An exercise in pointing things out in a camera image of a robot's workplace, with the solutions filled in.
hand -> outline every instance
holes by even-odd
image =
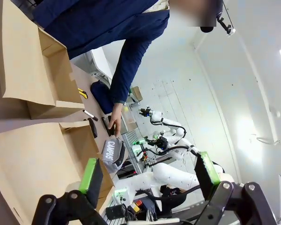
[[[115,136],[119,137],[121,134],[121,114],[122,114],[122,103],[115,103],[112,114],[111,114],[111,120],[108,125],[108,129],[111,129],[114,125],[116,125],[115,128]]]

person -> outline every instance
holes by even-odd
[[[67,47],[70,59],[113,41],[126,40],[109,93],[114,103],[109,128],[115,125],[119,136],[121,111],[130,85],[149,45],[167,27],[169,8],[213,27],[213,12],[219,1],[222,0],[43,0],[33,16]]]
[[[147,194],[146,197],[141,198],[141,200],[144,202],[146,201],[147,205],[147,199],[150,199],[154,206],[150,208],[153,212],[155,212],[156,219],[160,218],[172,218],[172,209],[181,205],[185,202],[187,195],[182,195],[182,193],[185,192],[185,190],[179,189],[177,187],[171,188],[171,185],[162,185],[160,186],[160,192],[162,193],[161,198],[155,197],[151,195],[149,192],[144,190],[139,190],[138,194]],[[160,211],[159,207],[156,204],[156,200],[160,200],[162,204],[162,211]],[[139,220],[146,219],[146,215],[142,214],[140,216],[137,216]]]

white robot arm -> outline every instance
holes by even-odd
[[[119,180],[116,183],[114,196],[118,203],[129,206],[138,190],[147,190],[165,184],[171,184],[184,190],[199,185],[196,175],[181,171],[165,163],[159,163],[153,167],[152,172],[144,172]]]
[[[199,152],[199,150],[185,138],[182,138],[175,147],[176,148],[170,151],[170,154],[176,158],[183,157],[187,150],[193,152],[193,154]],[[195,174],[181,171],[168,164],[158,163],[152,168],[151,172],[144,172],[130,178],[119,180],[116,183],[114,196],[118,203],[123,203],[126,206],[131,205],[138,190],[160,187],[165,184],[189,190],[199,185]],[[224,172],[223,168],[219,165],[214,165],[214,168],[218,174]],[[220,178],[233,181],[233,178],[228,174],[225,174],[225,177],[220,176]]]
[[[181,126],[180,123],[163,117],[163,113],[160,111],[154,111],[148,107],[147,109],[140,109],[140,115],[144,117],[150,117],[150,122],[152,125],[164,125],[170,128],[170,131],[165,132],[163,135],[169,144],[175,144],[186,134],[186,130]]]

gray pouch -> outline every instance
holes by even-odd
[[[105,141],[103,151],[103,162],[109,173],[117,172],[124,162],[125,146],[124,142],[118,138]]]

navy blue jacket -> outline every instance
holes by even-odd
[[[156,2],[44,0],[33,15],[46,32],[67,47],[70,59],[126,39],[110,89],[115,102],[125,102],[144,53],[168,24],[168,10],[142,13]]]

